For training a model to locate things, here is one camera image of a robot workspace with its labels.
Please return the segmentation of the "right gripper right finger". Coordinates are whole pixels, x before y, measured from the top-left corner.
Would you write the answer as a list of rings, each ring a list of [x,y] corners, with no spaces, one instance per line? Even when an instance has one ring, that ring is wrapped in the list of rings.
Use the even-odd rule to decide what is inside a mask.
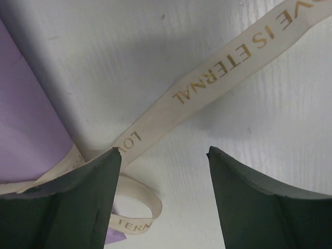
[[[331,248],[331,196],[297,188],[210,147],[226,248]]]

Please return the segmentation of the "purple wrapping paper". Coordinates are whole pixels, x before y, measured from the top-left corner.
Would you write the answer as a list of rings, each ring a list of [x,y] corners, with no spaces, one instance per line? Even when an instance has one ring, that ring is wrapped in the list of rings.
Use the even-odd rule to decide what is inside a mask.
[[[23,193],[83,165],[25,58],[1,26],[1,196]]]

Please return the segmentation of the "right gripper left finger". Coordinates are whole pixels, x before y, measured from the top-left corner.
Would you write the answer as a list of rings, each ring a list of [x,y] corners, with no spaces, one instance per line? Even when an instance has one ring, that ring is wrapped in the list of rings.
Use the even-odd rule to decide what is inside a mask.
[[[1,196],[1,248],[103,248],[120,173],[113,148],[23,193]]]

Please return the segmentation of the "cream printed ribbon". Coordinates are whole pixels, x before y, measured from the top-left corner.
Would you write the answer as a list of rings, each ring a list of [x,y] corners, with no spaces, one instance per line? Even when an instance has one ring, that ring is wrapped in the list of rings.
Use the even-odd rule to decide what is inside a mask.
[[[120,173],[108,230],[143,234],[162,211],[162,202],[147,186],[123,174],[128,165],[179,123],[286,51],[330,15],[331,1],[283,1],[177,81],[115,139],[110,136],[110,111],[128,106],[135,86],[121,91],[114,82],[106,91],[97,81],[89,80],[88,71],[84,71],[73,86],[47,91],[35,76],[85,162],[113,148],[120,152]],[[2,25],[11,36],[11,30]],[[27,62],[27,53],[19,51]]]

